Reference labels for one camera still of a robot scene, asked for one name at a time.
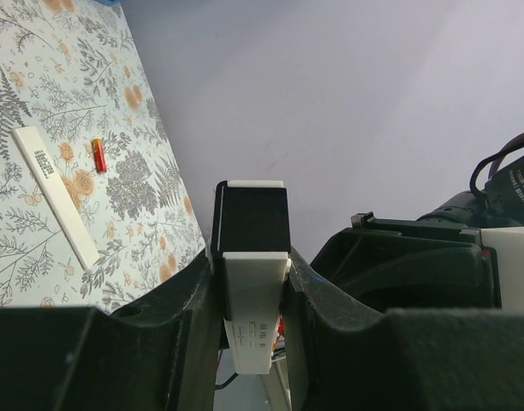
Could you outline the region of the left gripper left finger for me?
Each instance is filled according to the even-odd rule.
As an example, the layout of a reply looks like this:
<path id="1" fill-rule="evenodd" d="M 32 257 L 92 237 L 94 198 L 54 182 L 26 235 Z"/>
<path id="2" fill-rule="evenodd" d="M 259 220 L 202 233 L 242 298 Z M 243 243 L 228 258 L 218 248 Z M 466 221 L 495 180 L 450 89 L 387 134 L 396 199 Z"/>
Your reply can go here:
<path id="1" fill-rule="evenodd" d="M 221 316 L 204 254 L 112 314 L 0 308 L 0 410 L 210 410 Z"/>

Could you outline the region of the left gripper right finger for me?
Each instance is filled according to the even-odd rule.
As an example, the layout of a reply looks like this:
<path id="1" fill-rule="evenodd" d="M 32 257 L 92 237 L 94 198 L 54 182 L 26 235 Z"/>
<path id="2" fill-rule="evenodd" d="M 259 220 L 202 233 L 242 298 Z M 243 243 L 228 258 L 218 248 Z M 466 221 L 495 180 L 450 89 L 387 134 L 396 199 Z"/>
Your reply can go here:
<path id="1" fill-rule="evenodd" d="M 524 410 L 524 313 L 379 313 L 298 253 L 283 302 L 295 410 Z"/>

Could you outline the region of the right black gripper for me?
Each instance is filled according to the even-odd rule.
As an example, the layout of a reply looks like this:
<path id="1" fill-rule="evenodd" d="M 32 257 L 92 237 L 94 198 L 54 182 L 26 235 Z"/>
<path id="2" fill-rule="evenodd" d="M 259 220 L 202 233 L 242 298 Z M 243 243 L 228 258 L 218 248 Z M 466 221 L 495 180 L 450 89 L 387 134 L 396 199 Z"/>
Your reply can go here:
<path id="1" fill-rule="evenodd" d="M 492 252 L 479 229 L 441 217 L 408 221 L 356 214 L 311 267 L 378 311 L 496 306 Z"/>

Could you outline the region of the red battery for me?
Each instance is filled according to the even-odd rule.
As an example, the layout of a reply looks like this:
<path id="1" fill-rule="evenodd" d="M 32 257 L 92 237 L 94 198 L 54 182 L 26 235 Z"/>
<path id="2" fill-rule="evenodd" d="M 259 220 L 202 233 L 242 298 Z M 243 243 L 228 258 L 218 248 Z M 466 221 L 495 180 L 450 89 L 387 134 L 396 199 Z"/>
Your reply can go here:
<path id="1" fill-rule="evenodd" d="M 284 341 L 284 324 L 283 317 L 280 316 L 277 322 L 275 339 L 272 344 L 271 356 L 275 357 L 285 351 L 285 341 Z"/>
<path id="2" fill-rule="evenodd" d="M 107 172 L 107 165 L 104 156 L 104 145 L 101 139 L 92 140 L 92 155 L 96 171 L 100 174 Z"/>

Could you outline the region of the white remote control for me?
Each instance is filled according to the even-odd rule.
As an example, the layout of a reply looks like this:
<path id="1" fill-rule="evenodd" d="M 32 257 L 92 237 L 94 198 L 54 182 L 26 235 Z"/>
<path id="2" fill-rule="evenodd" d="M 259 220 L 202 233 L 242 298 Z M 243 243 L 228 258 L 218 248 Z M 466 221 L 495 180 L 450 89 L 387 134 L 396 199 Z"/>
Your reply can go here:
<path id="1" fill-rule="evenodd" d="M 240 375 L 270 371 L 291 250 L 283 182 L 218 183 L 206 254 L 223 283 L 223 325 Z"/>

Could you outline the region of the white remote battery cover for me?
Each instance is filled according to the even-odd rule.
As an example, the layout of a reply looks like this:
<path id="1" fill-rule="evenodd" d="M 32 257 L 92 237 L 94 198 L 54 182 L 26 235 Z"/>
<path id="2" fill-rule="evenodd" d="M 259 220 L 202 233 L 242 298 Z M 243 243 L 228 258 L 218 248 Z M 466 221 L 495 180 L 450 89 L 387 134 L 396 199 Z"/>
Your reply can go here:
<path id="1" fill-rule="evenodd" d="M 39 131 L 35 127 L 15 128 L 13 137 L 81 267 L 90 271 L 99 259 L 98 250 L 51 160 Z"/>

